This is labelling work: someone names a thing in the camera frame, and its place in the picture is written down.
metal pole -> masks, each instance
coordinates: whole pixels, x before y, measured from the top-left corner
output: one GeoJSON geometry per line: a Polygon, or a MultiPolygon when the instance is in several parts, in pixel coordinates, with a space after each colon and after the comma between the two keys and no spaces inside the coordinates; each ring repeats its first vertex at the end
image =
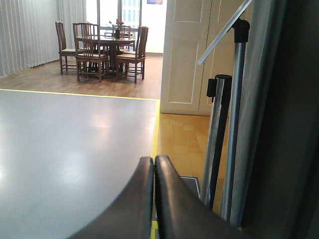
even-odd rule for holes
{"type": "Polygon", "coordinates": [[[235,56],[234,56],[234,71],[233,71],[233,84],[232,95],[230,100],[230,119],[228,131],[228,146],[227,146],[227,162],[226,162],[226,176],[225,176],[225,192],[224,197],[227,202],[225,205],[225,215],[223,219],[230,222],[230,213],[232,205],[232,193],[234,184],[235,172],[235,156],[238,134],[238,121],[241,88],[244,71],[246,43],[235,43],[235,56]]]}
{"type": "Polygon", "coordinates": [[[210,116],[206,160],[200,192],[201,201],[210,208],[213,207],[216,191],[231,89],[231,76],[216,75],[215,79],[217,81],[216,94],[210,116]]]}

white door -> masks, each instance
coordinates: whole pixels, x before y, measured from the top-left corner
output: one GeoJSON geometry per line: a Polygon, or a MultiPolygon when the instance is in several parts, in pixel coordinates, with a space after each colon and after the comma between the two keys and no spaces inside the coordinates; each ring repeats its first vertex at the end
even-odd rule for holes
{"type": "Polygon", "coordinates": [[[212,0],[168,0],[163,54],[162,113],[200,114],[203,66],[212,0]]]}

white wall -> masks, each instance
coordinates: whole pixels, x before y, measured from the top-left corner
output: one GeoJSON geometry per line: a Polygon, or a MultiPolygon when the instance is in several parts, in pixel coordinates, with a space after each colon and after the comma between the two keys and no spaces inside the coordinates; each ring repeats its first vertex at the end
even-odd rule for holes
{"type": "Polygon", "coordinates": [[[163,53],[167,0],[162,5],[142,3],[142,26],[149,28],[146,52],[163,53]]]}

yellow edge tape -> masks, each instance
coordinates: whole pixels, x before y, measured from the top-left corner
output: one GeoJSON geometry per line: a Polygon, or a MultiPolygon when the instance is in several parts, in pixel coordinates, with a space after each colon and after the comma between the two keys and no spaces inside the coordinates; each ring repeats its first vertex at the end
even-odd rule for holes
{"type": "Polygon", "coordinates": [[[152,221],[151,239],[155,239],[156,229],[159,229],[159,225],[158,225],[157,221],[152,221]]]}
{"type": "Polygon", "coordinates": [[[160,124],[160,100],[156,100],[156,118],[155,118],[155,127],[153,134],[153,144],[151,156],[155,159],[155,156],[158,152],[158,142],[159,142],[159,124],[160,124]]]}
{"type": "Polygon", "coordinates": [[[32,92],[32,93],[44,93],[44,94],[56,94],[56,95],[94,96],[94,97],[104,97],[104,98],[119,98],[119,99],[132,99],[132,100],[159,101],[158,99],[120,97],[120,96],[98,96],[98,95],[86,95],[86,94],[76,94],[76,93],[59,93],[59,92],[49,92],[49,91],[25,91],[25,90],[11,90],[11,89],[0,89],[0,91],[17,91],[17,92],[32,92]]]}

black pole cap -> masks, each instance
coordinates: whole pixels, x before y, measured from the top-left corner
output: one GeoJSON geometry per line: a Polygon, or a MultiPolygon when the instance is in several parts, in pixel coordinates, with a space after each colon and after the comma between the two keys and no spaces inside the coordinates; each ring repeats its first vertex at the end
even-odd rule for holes
{"type": "Polygon", "coordinates": [[[235,31],[235,43],[248,42],[250,24],[246,20],[240,18],[232,25],[235,31]]]}

